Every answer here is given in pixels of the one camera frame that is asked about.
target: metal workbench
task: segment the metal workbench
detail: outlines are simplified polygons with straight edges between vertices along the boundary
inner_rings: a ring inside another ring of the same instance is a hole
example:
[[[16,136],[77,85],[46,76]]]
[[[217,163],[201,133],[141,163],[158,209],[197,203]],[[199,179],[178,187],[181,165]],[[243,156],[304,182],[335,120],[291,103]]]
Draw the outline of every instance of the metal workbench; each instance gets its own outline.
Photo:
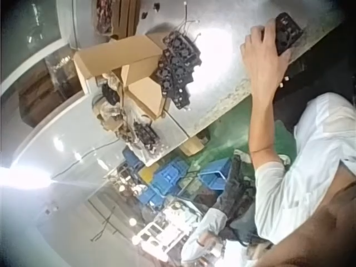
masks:
[[[157,0],[144,0],[137,34],[169,31],[184,19],[184,0],[161,2],[158,12],[153,10]],[[254,25],[264,25],[281,12],[288,12],[304,29],[296,44],[293,60],[309,50],[321,38],[340,24],[339,11],[325,0],[188,0],[187,34],[196,38],[201,51],[202,65],[196,67],[194,82],[188,85],[190,106],[178,110],[174,105],[168,114],[189,135],[214,122],[249,95],[250,83],[240,56],[240,44]]]

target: worker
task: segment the worker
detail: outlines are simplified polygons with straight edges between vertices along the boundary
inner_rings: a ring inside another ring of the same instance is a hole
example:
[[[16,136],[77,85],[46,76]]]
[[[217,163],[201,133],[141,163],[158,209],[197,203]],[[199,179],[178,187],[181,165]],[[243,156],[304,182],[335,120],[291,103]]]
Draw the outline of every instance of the worker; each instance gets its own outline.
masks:
[[[288,258],[282,252],[326,260],[329,256],[325,253],[313,257],[310,253],[334,249],[340,255],[337,245],[345,243],[355,248],[356,244],[356,109],[334,93],[311,100],[294,129],[297,157],[285,171],[273,146],[273,98],[291,51],[277,55],[274,20],[264,27],[264,34],[262,30],[263,27],[253,27],[240,47],[251,79],[249,150],[256,178],[255,223],[259,235],[274,244],[290,235],[266,255],[266,266],[276,266]],[[310,253],[305,251],[313,246]]]
[[[245,265],[248,259],[247,248],[244,243],[247,245],[252,240],[253,242],[255,240],[256,242],[261,241],[258,236],[254,236],[256,226],[253,222],[255,207],[253,203],[249,205],[246,212],[243,212],[247,219],[242,216],[241,220],[236,222],[235,225],[242,226],[240,228],[237,227],[238,232],[232,232],[231,229],[225,228],[226,222],[232,218],[243,201],[246,190],[244,177],[240,170],[241,153],[241,151],[235,150],[224,192],[218,197],[213,207],[207,211],[195,231],[184,244],[181,251],[183,266],[194,266],[197,260],[207,253],[213,253],[217,257],[224,258],[222,255],[223,250],[225,251],[223,266],[235,266],[236,263]]]

